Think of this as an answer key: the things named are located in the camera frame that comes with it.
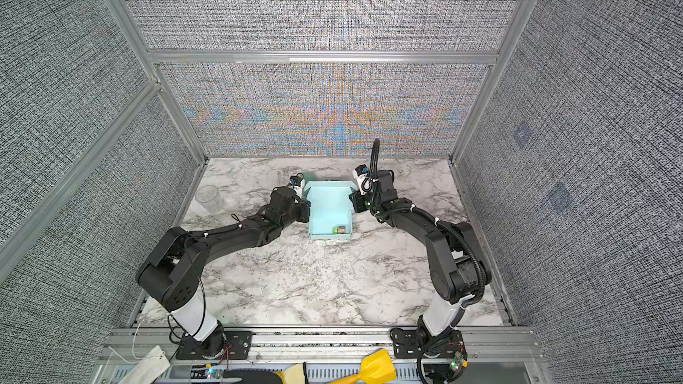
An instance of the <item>woven fabric panel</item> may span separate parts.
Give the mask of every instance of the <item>woven fabric panel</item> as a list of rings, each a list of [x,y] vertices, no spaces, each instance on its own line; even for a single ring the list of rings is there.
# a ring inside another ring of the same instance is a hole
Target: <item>woven fabric panel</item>
[[[102,0],[0,1],[0,245],[147,82]]]
[[[125,0],[152,48],[496,50],[518,0]]]
[[[461,163],[557,383],[683,379],[681,0],[539,0]]]
[[[206,152],[364,155],[451,152],[480,64],[162,65]]]
[[[88,380],[111,328],[125,325],[140,294],[135,272],[172,225],[194,170],[150,99],[0,287],[3,383]],[[30,373],[27,359],[39,359]]]

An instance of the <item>light blue box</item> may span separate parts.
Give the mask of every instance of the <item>light blue box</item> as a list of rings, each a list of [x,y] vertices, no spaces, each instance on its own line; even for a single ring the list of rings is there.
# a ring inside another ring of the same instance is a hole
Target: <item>light blue box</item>
[[[351,239],[353,204],[348,198],[357,190],[352,181],[311,181],[306,184],[306,200],[311,202],[308,236],[315,239]],[[346,226],[345,235],[334,234],[335,227]]]

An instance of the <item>side wall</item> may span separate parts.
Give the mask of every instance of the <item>side wall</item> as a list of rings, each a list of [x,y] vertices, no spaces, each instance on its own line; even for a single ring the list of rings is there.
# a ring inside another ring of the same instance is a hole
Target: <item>side wall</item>
[[[683,368],[681,0],[539,0],[458,164],[559,383]]]
[[[1,248],[147,77],[102,0],[3,0],[0,21]],[[195,167],[151,97],[0,283],[0,381],[88,380]]]

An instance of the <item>black mounting plate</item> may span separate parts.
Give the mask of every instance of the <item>black mounting plate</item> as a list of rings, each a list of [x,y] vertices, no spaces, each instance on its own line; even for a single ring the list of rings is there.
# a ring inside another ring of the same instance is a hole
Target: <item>black mounting plate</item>
[[[393,328],[389,331],[389,336],[393,342],[393,355],[396,359],[417,359],[422,352],[422,338],[419,337],[417,330],[406,331],[401,328]],[[462,333],[454,329],[449,335],[448,343],[443,345],[441,352],[437,356],[431,355],[430,357],[453,359],[457,351],[461,352],[465,359],[467,358]]]
[[[223,335],[226,339],[226,344],[230,347],[228,351],[228,358],[230,360],[246,360],[249,356],[249,349],[252,347],[251,331],[224,331]],[[178,353],[175,355],[178,360],[206,360],[207,362],[216,362],[218,359],[204,359],[201,354],[194,352],[191,346],[186,345],[184,340],[181,340]]]

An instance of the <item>gray marble vein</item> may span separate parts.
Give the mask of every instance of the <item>gray marble vein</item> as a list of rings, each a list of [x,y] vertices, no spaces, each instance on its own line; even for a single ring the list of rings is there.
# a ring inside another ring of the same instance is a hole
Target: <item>gray marble vein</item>
[[[251,215],[289,175],[314,172],[318,180],[351,180],[362,159],[212,159],[200,186],[219,188],[226,208],[209,214],[192,201],[182,226],[202,230]],[[380,159],[396,173],[399,195],[433,215],[466,220],[444,159]],[[223,324],[414,325],[431,301],[425,248],[369,213],[353,215],[349,241],[309,240],[307,224],[294,223],[264,247],[235,252],[206,265],[206,303]],[[166,321],[149,299],[143,323]],[[461,325],[502,325],[491,289],[470,307]]]

